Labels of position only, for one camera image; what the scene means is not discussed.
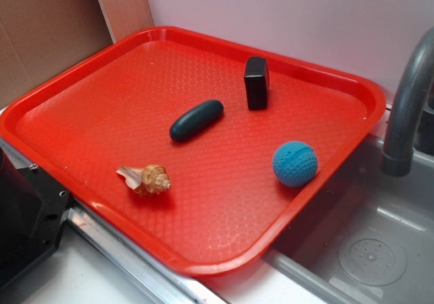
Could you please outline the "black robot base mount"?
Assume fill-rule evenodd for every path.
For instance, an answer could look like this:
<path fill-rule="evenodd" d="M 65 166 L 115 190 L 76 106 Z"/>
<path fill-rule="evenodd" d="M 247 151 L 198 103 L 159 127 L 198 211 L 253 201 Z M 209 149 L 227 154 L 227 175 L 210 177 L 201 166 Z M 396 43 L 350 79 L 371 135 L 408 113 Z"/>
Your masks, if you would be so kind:
<path fill-rule="evenodd" d="M 69 190 L 41 168 L 16 168 L 1 151 L 1 290 L 57 251 Z"/>

